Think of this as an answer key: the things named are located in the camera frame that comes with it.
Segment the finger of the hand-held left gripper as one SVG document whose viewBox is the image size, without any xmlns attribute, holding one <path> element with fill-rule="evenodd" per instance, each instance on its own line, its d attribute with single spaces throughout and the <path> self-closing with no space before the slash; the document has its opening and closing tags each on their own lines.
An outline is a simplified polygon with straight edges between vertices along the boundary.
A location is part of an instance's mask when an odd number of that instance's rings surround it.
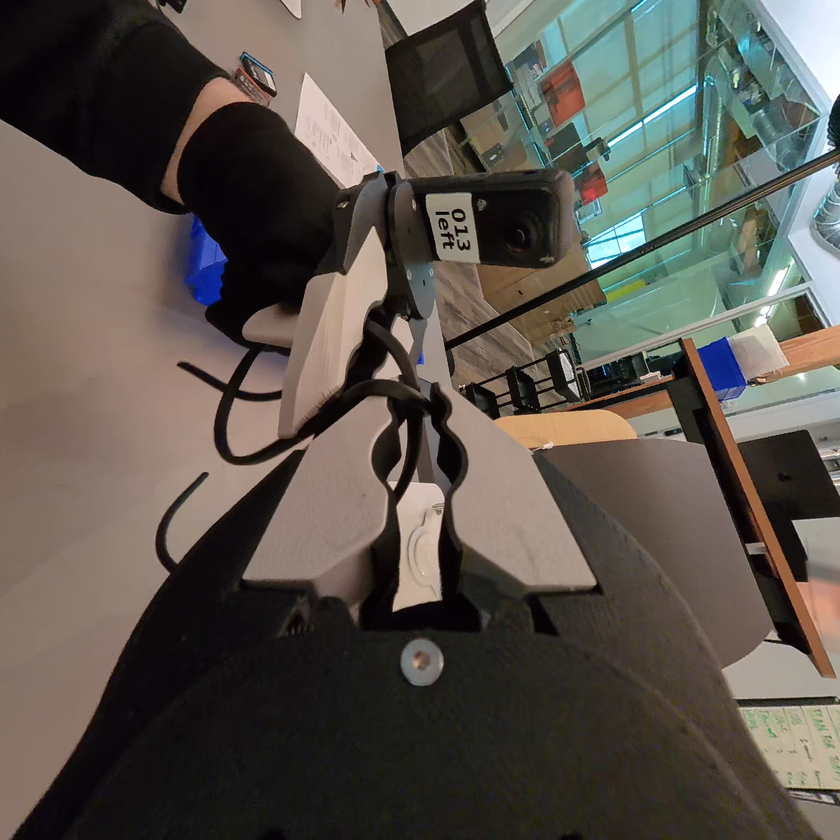
<svg viewBox="0 0 840 840">
<path fill-rule="evenodd" d="M 387 292 L 385 252 L 367 237 L 347 274 L 314 277 L 307 286 L 280 400 L 278 437 L 289 439 L 345 385 L 364 323 Z"/>
</svg>

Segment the blue plastic bin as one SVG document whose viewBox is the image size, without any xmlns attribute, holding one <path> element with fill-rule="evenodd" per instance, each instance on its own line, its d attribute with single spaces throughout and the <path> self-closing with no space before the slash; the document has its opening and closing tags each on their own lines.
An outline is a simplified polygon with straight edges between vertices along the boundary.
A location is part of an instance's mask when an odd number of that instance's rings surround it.
<svg viewBox="0 0 840 840">
<path fill-rule="evenodd" d="M 208 308 L 221 299 L 224 268 L 227 258 L 203 223 L 192 216 L 190 248 L 183 282 L 191 297 Z"/>
</svg>

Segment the black round-top pole stand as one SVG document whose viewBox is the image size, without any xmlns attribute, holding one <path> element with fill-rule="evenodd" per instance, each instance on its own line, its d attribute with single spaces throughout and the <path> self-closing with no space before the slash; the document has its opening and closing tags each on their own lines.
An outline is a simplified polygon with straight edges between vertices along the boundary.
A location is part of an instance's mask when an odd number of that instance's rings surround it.
<svg viewBox="0 0 840 840">
<path fill-rule="evenodd" d="M 791 171 L 778 175 L 763 184 L 756 185 L 746 190 L 745 192 L 742 192 L 738 196 L 733 197 L 731 200 L 711 209 L 710 211 L 707 211 L 702 215 L 691 219 L 689 222 L 674 227 L 668 232 L 657 236 L 656 238 L 650 241 L 647 241 L 645 244 L 640 245 L 625 254 L 622 254 L 618 257 L 615 257 L 614 259 L 609 260 L 604 265 L 594 269 L 590 269 L 589 271 L 572 280 L 569 280 L 555 288 L 546 290 L 545 292 L 538 294 L 538 296 L 531 299 L 530 301 L 525 301 L 517 305 L 513 309 L 509 310 L 508 312 L 500 314 L 477 327 L 474 327 L 461 333 L 453 339 L 445 341 L 445 350 L 454 350 L 455 348 L 458 348 L 463 344 L 469 343 L 472 340 L 475 340 L 486 333 L 493 332 L 499 327 L 509 324 L 514 319 L 524 316 L 525 314 L 530 313 L 534 310 L 540 309 L 541 307 L 548 305 L 552 301 L 555 301 L 556 299 L 559 299 L 566 294 L 572 293 L 573 291 L 577 291 L 578 289 L 582 288 L 583 286 L 586 286 L 590 282 L 599 280 L 615 270 L 619 270 L 621 268 L 624 268 L 625 266 L 629 266 L 634 262 L 651 255 L 655 251 L 660 250 L 668 245 L 671 245 L 672 243 L 682 238 L 685 238 L 686 236 L 693 235 L 695 232 L 710 226 L 711 224 L 723 219 L 727 215 L 734 214 L 745 207 L 756 204 L 757 202 L 763 200 L 768 196 L 776 194 L 789 186 L 803 181 L 804 179 L 810 177 L 811 175 L 817 172 L 820 172 L 832 165 L 837 164 L 839 160 L 838 99 L 835 100 L 828 118 L 826 136 L 827 142 L 832 148 L 830 151 L 815 157 L 811 161 L 797 166 Z"/>
</svg>

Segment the person's left hand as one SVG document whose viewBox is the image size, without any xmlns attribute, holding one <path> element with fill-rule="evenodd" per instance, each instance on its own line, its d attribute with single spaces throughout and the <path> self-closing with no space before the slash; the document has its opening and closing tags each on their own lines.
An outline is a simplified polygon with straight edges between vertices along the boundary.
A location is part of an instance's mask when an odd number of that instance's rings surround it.
<svg viewBox="0 0 840 840">
<path fill-rule="evenodd" d="M 206 320 L 248 348 L 243 327 L 254 314 L 301 305 L 333 241 L 340 189 L 279 115 L 250 102 L 228 104 L 198 126 L 176 183 L 227 259 Z"/>
</svg>

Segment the small dark device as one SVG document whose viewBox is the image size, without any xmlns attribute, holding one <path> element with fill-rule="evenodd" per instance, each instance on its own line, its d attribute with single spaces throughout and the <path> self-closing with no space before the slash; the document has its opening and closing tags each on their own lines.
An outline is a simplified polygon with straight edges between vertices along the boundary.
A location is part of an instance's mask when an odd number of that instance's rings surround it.
<svg viewBox="0 0 840 840">
<path fill-rule="evenodd" d="M 268 107 L 277 96 L 272 71 L 246 51 L 240 54 L 232 79 L 245 95 L 263 106 Z"/>
</svg>

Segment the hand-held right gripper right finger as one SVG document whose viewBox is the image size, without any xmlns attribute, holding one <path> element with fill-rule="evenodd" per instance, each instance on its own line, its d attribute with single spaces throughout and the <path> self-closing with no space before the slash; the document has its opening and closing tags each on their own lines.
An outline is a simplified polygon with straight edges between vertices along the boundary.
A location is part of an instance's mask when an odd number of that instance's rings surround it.
<svg viewBox="0 0 840 840">
<path fill-rule="evenodd" d="M 531 452 L 446 387 L 440 469 L 449 481 L 440 531 L 444 602 L 463 593 L 466 576 L 511 599 L 596 588 Z"/>
</svg>

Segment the black office chair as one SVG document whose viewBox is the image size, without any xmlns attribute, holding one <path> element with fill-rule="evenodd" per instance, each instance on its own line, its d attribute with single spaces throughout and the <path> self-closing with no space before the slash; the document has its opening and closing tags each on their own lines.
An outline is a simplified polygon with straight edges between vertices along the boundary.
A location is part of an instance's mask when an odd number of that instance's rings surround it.
<svg viewBox="0 0 840 840">
<path fill-rule="evenodd" d="M 513 89 L 483 1 L 396 41 L 385 63 L 402 156 Z"/>
</svg>

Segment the printed paper sheet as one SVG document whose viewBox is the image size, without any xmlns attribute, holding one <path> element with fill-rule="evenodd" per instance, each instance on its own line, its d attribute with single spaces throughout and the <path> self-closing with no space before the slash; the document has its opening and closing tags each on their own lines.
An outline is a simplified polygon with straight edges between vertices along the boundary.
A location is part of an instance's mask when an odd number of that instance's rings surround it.
<svg viewBox="0 0 840 840">
<path fill-rule="evenodd" d="M 294 134 L 342 188 L 358 185 L 367 175 L 385 173 L 308 73 L 301 84 Z"/>
</svg>

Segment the white board stand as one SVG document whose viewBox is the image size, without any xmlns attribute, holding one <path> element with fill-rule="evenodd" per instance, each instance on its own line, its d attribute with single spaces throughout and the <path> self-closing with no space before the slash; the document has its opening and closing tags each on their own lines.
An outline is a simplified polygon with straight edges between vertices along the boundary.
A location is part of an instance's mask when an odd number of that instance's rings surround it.
<svg viewBox="0 0 840 840">
<path fill-rule="evenodd" d="M 442 599 L 438 543 L 444 493 L 435 484 L 412 482 L 396 512 L 401 548 L 394 612 Z"/>
</svg>

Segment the whiteboard with writing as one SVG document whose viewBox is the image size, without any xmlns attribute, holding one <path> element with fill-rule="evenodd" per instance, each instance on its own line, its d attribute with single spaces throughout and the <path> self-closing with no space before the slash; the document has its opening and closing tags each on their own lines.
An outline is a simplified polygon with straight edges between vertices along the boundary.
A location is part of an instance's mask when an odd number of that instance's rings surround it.
<svg viewBox="0 0 840 840">
<path fill-rule="evenodd" d="M 747 699 L 737 704 L 782 786 L 804 802 L 838 805 L 838 697 Z"/>
</svg>

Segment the small blue bin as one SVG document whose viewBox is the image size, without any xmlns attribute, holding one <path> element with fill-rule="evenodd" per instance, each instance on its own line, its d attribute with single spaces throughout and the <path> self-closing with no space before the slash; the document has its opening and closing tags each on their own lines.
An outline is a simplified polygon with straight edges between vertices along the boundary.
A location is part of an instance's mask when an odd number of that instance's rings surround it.
<svg viewBox="0 0 840 840">
<path fill-rule="evenodd" d="M 729 338 L 721 338 L 700 347 L 698 354 L 718 402 L 726 403 L 740 398 L 748 388 L 748 381 Z"/>
</svg>

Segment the orange 3D printer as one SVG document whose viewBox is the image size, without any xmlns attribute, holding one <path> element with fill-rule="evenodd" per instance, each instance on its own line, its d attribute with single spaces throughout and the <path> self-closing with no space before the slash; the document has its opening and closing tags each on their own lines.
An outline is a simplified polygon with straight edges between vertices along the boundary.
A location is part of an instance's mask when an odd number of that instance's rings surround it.
<svg viewBox="0 0 840 840">
<path fill-rule="evenodd" d="M 574 63 L 567 59 L 539 80 L 554 128 L 560 129 L 585 109 L 585 95 Z"/>
<path fill-rule="evenodd" d="M 608 193 L 608 185 L 601 165 L 597 161 L 590 162 L 574 175 L 575 191 L 581 205 L 586 206 L 600 200 Z"/>
</svg>

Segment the person's left forearm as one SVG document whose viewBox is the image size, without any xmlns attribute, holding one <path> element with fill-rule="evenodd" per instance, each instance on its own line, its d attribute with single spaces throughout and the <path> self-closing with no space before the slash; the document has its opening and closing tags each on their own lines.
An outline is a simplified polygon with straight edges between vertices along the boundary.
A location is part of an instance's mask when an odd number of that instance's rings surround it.
<svg viewBox="0 0 840 840">
<path fill-rule="evenodd" d="M 1 120 L 162 212 L 186 212 L 162 183 L 222 78 L 150 2 L 1 2 Z"/>
</svg>

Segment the wooden board with black mat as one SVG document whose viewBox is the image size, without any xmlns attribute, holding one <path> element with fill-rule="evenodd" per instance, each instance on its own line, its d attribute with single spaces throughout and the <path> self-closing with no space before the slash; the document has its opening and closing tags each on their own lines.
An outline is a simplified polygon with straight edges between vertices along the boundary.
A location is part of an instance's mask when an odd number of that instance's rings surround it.
<svg viewBox="0 0 840 840">
<path fill-rule="evenodd" d="M 507 416 L 496 424 L 543 455 L 629 531 L 686 601 L 723 668 L 773 625 L 707 451 L 640 438 L 606 410 Z"/>
</svg>

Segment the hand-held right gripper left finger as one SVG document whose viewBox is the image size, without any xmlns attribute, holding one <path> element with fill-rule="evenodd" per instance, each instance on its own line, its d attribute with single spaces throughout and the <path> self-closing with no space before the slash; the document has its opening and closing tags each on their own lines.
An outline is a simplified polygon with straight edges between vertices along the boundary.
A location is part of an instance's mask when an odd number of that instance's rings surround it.
<svg viewBox="0 0 840 840">
<path fill-rule="evenodd" d="M 388 478 L 401 456 L 389 400 L 366 397 L 306 449 L 244 581 L 347 606 L 391 595 L 400 533 Z"/>
</svg>

